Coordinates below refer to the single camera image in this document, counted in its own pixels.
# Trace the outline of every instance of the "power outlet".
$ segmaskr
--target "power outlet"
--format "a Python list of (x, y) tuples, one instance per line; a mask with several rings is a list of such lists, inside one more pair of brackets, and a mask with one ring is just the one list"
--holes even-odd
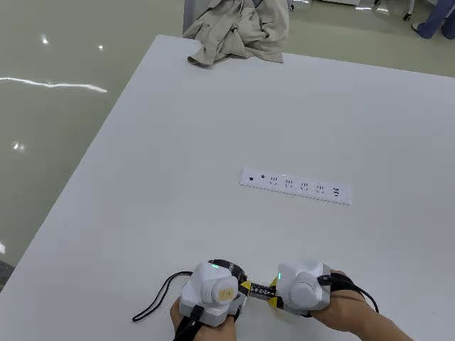
[(245, 167), (242, 170), (240, 184), (263, 190), (351, 205), (350, 188), (289, 174), (260, 171)]

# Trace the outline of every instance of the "blue pants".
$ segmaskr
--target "blue pants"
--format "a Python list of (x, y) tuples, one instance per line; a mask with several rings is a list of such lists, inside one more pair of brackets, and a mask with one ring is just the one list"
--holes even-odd
[[(430, 39), (434, 32), (440, 27), (444, 19), (449, 15), (450, 10), (455, 5), (455, 0), (439, 0), (429, 15), (427, 21), (421, 23), (417, 29), (422, 38)], [(442, 34), (448, 39), (455, 39), (455, 11), (442, 26)]]

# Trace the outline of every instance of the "crumpled jacket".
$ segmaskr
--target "crumpled jacket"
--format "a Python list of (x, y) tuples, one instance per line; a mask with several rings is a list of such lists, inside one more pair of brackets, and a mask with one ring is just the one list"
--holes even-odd
[(283, 62), (282, 50), (289, 32), (287, 0), (210, 0), (206, 11), (186, 30), (184, 38), (203, 47), (188, 57), (191, 63), (210, 66), (235, 55), (253, 55)]

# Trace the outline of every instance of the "floor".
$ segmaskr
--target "floor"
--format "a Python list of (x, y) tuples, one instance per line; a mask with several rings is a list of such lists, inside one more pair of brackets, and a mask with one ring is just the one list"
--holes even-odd
[[(296, 2), (286, 51), (455, 77), (455, 42), (417, 36), (405, 0), (372, 4)], [(181, 34), (183, 1), (1, 7), (0, 261), (16, 266), (155, 35)]]

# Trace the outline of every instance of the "yellow sticker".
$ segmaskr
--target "yellow sticker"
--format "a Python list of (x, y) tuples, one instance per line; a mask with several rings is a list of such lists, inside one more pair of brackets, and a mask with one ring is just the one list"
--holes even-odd
[(234, 298), (234, 288), (221, 289), (218, 291), (218, 301), (227, 301)]

